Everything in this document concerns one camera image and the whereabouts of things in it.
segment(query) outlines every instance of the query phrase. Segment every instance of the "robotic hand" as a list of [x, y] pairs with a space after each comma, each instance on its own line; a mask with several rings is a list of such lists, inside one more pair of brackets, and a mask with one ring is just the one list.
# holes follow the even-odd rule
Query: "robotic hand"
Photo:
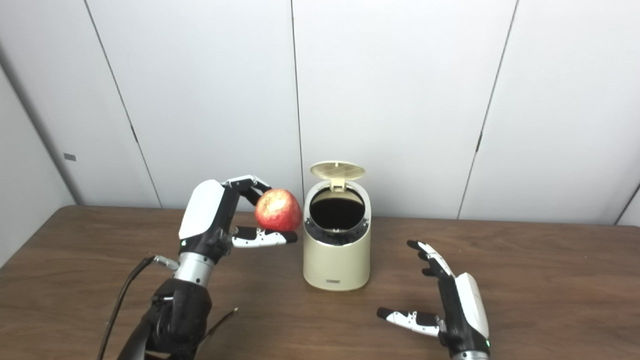
[[260, 192], [271, 189], [254, 176], [229, 179], [224, 183], [208, 180], [198, 185], [180, 226], [178, 261], [156, 256], [174, 271], [151, 298], [151, 307], [135, 328], [118, 360], [159, 359], [148, 351], [169, 354], [172, 360], [193, 360], [207, 332], [211, 298], [207, 283], [213, 266], [232, 247], [282, 245], [298, 240], [297, 234], [255, 227], [229, 231], [240, 196], [253, 205]]
[[476, 280], [464, 273], [455, 277], [442, 256], [428, 244], [409, 240], [418, 257], [429, 263], [425, 276], [438, 279], [445, 319], [420, 311], [378, 309], [378, 317], [421, 334], [436, 336], [453, 360], [488, 360], [489, 325]]

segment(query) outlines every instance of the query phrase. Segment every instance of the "apple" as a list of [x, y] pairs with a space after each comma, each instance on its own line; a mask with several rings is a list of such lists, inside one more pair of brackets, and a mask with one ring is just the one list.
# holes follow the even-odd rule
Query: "apple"
[[263, 229], [294, 231], [302, 222], [302, 210], [291, 192], [271, 189], [258, 199], [255, 218]]

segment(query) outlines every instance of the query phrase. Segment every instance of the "brown table surface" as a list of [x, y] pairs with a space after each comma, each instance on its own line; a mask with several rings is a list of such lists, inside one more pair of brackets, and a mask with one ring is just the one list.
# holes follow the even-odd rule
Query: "brown table surface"
[[[70, 206], [0, 269], [1, 359], [93, 359], [120, 287], [145, 256], [176, 258], [183, 211]], [[239, 213], [236, 224], [254, 225]], [[477, 280], [492, 359], [640, 359], [640, 228], [374, 218], [362, 289], [318, 290], [301, 243], [235, 249], [214, 269], [209, 323], [239, 311], [200, 359], [448, 359], [438, 340], [376, 317], [379, 306], [442, 313], [436, 281], [405, 245], [430, 243]], [[170, 272], [132, 284], [106, 359], [119, 353]]]

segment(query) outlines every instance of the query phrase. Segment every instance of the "wire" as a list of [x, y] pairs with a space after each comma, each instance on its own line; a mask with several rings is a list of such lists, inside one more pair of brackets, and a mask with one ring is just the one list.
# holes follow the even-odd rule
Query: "wire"
[[216, 325], [213, 325], [211, 327], [211, 329], [209, 329], [209, 331], [207, 331], [207, 334], [205, 334], [205, 336], [202, 338], [202, 340], [200, 342], [203, 342], [206, 338], [208, 338], [209, 336], [213, 335], [213, 333], [216, 332], [216, 329], [220, 325], [222, 325], [223, 322], [227, 321], [227, 319], [229, 319], [233, 314], [235, 314], [236, 311], [238, 311], [238, 308], [235, 308], [235, 309], [229, 311], [225, 316], [222, 316], [222, 319], [218, 320], [218, 322], [216, 322]]
[[109, 336], [111, 335], [111, 330], [113, 329], [113, 324], [116, 321], [116, 317], [118, 316], [118, 311], [120, 310], [120, 306], [122, 305], [122, 301], [124, 300], [124, 295], [127, 293], [127, 289], [129, 289], [129, 285], [131, 282], [138, 276], [142, 270], [144, 270], [149, 264], [154, 261], [154, 258], [144, 258], [140, 261], [140, 264], [136, 266], [135, 269], [129, 274], [127, 280], [122, 285], [122, 289], [120, 290], [120, 294], [118, 295], [118, 300], [116, 300], [116, 304], [113, 307], [113, 312], [111, 314], [111, 318], [107, 323], [107, 329], [104, 331], [104, 336], [102, 337], [102, 344], [100, 344], [100, 350], [98, 351], [97, 360], [102, 360], [104, 357], [104, 351], [107, 349], [107, 343], [109, 342]]

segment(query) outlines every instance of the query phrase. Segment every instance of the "beige trash can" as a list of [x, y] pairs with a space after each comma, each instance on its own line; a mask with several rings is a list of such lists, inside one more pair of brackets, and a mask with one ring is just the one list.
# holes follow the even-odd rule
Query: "beige trash can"
[[323, 161], [313, 165], [311, 173], [324, 181], [305, 198], [305, 279], [324, 290], [360, 288], [371, 268], [371, 203], [353, 180], [365, 170], [346, 161]]

